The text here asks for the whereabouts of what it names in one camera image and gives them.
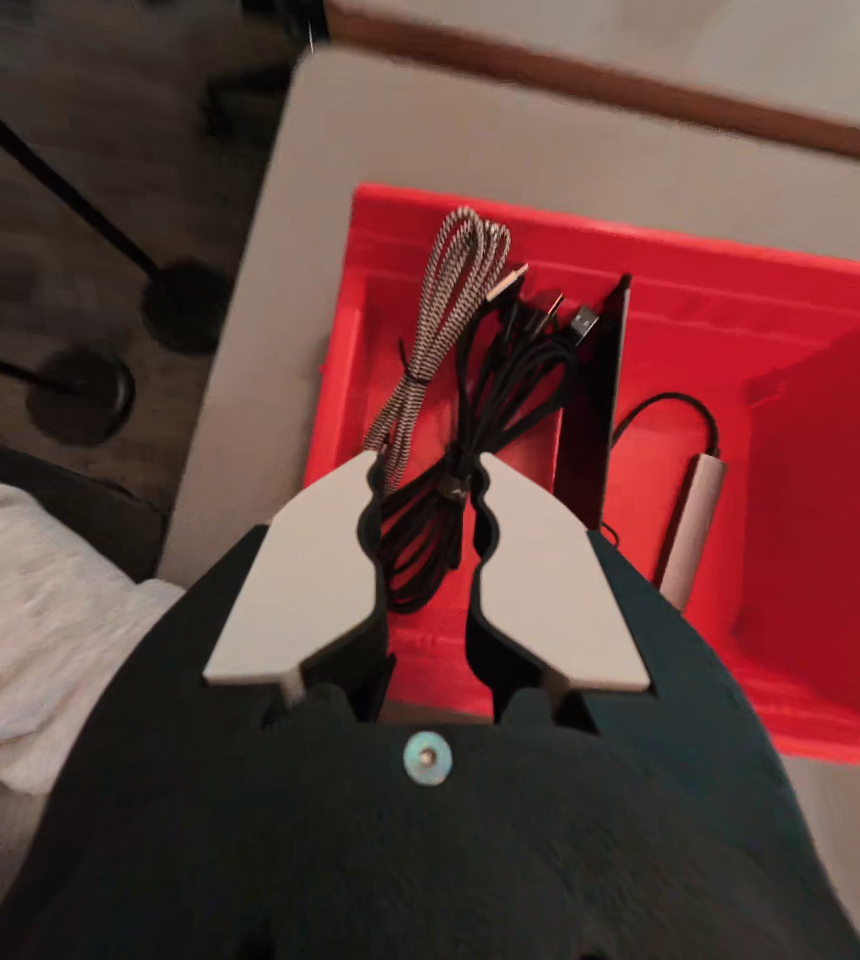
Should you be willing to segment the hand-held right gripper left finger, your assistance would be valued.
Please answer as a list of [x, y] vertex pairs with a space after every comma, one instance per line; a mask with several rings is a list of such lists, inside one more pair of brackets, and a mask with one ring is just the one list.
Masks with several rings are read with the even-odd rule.
[[273, 517], [203, 671], [211, 687], [333, 686], [351, 699], [388, 657], [383, 458], [362, 452]]

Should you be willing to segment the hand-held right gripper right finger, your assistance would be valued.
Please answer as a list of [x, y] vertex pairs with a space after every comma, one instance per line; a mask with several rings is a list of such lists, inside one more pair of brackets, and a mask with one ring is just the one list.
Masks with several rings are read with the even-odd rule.
[[651, 677], [581, 521], [490, 453], [479, 458], [469, 663], [494, 693], [642, 693]]

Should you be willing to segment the grey usb hub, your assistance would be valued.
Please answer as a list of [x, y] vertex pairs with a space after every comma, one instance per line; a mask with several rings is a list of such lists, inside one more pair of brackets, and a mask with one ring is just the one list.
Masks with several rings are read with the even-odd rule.
[[722, 459], [721, 434], [709, 408], [696, 397], [678, 390], [653, 394], [631, 408], [614, 427], [610, 448], [640, 414], [662, 402], [683, 404], [694, 410], [705, 427], [703, 450], [688, 465], [669, 521], [655, 585], [663, 598], [683, 614], [689, 604], [703, 550], [719, 504], [726, 464]]

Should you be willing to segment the red plastic bin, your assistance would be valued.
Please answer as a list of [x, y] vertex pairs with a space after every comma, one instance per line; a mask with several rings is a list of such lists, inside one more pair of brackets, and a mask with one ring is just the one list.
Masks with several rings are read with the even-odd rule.
[[860, 262], [361, 184], [304, 485], [360, 452], [464, 206], [509, 227], [525, 295], [563, 294], [564, 316], [631, 276], [617, 416], [693, 396], [727, 465], [686, 616], [779, 753], [860, 764]]

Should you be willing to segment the grey desk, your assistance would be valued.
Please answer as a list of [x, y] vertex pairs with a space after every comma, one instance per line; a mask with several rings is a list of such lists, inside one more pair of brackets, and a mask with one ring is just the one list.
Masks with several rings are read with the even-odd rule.
[[[192, 585], [303, 486], [352, 199], [370, 184], [860, 262], [860, 163], [319, 48], [292, 81], [164, 579]], [[860, 764], [784, 756], [860, 931]]]

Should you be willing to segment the black bin divider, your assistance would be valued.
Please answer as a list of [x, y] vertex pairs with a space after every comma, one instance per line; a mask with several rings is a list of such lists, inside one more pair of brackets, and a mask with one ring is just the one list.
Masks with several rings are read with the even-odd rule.
[[561, 410], [553, 494], [589, 531], [603, 528], [631, 279], [622, 275], [598, 309], [580, 307], [568, 329], [578, 368]]

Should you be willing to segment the grey sweatshirt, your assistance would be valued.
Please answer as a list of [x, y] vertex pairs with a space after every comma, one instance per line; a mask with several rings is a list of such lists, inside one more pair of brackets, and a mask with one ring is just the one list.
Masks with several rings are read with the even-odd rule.
[[184, 593], [135, 582], [0, 482], [0, 783], [52, 791], [103, 691]]

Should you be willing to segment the black floor stand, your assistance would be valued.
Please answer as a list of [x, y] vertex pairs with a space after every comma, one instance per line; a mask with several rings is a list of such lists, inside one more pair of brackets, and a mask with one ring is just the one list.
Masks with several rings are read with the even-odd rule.
[[158, 263], [2, 118], [0, 149], [145, 275], [140, 310], [152, 339], [177, 354], [204, 356], [215, 352], [233, 290], [223, 270], [195, 258], [169, 266]]
[[0, 377], [24, 385], [30, 422], [66, 447], [101, 446], [129, 421], [136, 399], [130, 368], [116, 355], [69, 345], [38, 368], [0, 359]]

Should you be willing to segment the wooden handrail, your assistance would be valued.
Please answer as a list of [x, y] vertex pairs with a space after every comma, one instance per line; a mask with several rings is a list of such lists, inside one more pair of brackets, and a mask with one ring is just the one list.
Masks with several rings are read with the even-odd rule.
[[432, 26], [349, 2], [324, 2], [341, 45], [475, 79], [860, 162], [860, 125], [793, 112], [639, 73]]

